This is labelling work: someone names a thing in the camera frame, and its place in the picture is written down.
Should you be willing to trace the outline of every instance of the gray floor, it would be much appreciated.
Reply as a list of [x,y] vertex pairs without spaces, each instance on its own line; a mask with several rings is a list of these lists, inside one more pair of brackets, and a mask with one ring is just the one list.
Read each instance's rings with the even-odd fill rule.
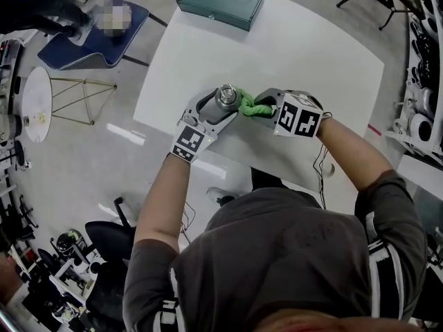
[[[89,0],[88,10],[103,0]],[[169,21],[176,9],[175,0],[129,0],[149,8],[154,14]],[[351,0],[341,9],[340,0],[292,0],[328,19],[371,50],[384,64],[379,96],[370,124],[385,131],[395,117],[393,102],[402,99],[406,70],[406,17],[397,14],[390,25],[380,32],[378,27],[386,20],[389,10],[375,0]],[[148,21],[129,47],[128,55],[149,62],[155,54],[164,28]],[[36,54],[45,44],[38,34],[24,53],[19,74],[26,77],[32,68],[42,65]],[[49,238],[57,237],[67,228],[83,232],[84,224],[93,220],[110,220],[107,208],[123,195],[134,213],[141,203],[168,152],[171,138],[159,131],[132,120],[138,93],[147,69],[122,61],[106,71],[48,70],[53,77],[91,78],[112,81],[118,90],[106,103],[96,124],[92,127],[54,119],[47,139],[35,144],[21,137],[32,168],[13,172],[12,178],[19,190],[35,209],[40,224],[36,231],[36,247],[50,248]],[[104,98],[98,99],[96,107]],[[109,125],[136,134],[140,146],[109,130]],[[378,147],[396,167],[403,152],[385,137],[368,131],[366,138]],[[247,191],[250,186],[247,169],[235,169],[238,164],[214,168],[193,169],[188,202],[196,210],[195,222],[189,229],[197,236],[217,209],[206,197],[206,188],[222,186]]]

